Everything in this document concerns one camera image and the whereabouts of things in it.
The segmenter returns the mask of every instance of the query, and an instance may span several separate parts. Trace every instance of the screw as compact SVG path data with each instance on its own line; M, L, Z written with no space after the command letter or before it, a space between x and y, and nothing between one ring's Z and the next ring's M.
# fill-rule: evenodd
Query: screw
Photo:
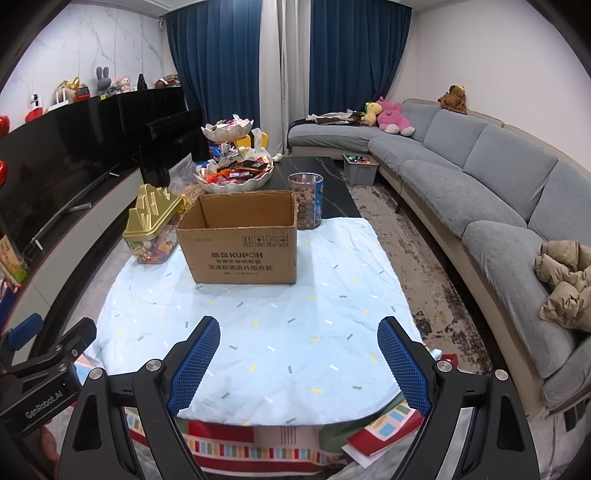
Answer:
M452 365L447 360L439 360L437 362L437 369L441 372L449 372L452 369Z
M150 360L147 364L146 364L146 370L150 371L150 372L155 372L157 369L159 369L162 366L162 362L160 360Z
M92 379L92 380L96 380L97 378L100 378L103 375L103 369L102 368L93 368L90 373L88 374L88 376Z
M495 370L495 377L499 380L507 380L509 378L509 374L504 370Z

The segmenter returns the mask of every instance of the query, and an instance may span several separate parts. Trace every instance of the snack bowl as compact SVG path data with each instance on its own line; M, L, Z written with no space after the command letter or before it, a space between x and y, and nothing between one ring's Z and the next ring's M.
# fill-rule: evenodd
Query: snack bowl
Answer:
M227 185L218 185L217 183L207 183L200 177L197 177L199 185L208 193L235 193L235 192L254 192L263 188L265 183L271 179L275 166L266 171L263 175L255 179L249 179L244 183L228 183Z
M254 121L250 120L247 124L241 125L235 123L233 125L225 125L220 127L218 125L207 124L205 127L201 127L203 135L205 135L212 142L220 144L227 142L234 142L240 140L252 129Z

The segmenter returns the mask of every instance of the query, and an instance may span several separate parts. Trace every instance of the clothing pile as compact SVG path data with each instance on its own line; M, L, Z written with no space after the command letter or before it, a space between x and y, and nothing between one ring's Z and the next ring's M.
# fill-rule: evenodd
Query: clothing pile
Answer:
M591 332L591 247L576 240L545 242L535 274L553 288L540 318Z
M308 115L306 120L309 122L316 122L318 125L359 125L363 112L354 112L347 110L346 112L331 112L324 115Z

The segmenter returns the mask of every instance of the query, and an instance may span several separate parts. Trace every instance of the cardboard box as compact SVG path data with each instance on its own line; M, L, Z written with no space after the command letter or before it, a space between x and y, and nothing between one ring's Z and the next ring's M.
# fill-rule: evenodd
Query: cardboard box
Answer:
M177 228L195 282L296 283L296 208L287 191L199 196Z

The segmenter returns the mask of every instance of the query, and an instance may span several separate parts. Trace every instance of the blue curtain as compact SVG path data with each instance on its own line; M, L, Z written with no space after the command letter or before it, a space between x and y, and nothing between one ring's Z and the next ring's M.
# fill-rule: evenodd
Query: blue curtain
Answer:
M260 124L262 0L207 0L166 15L168 43L190 109L215 123L237 113Z
M388 0L312 0L309 112L361 110L385 96L411 11Z

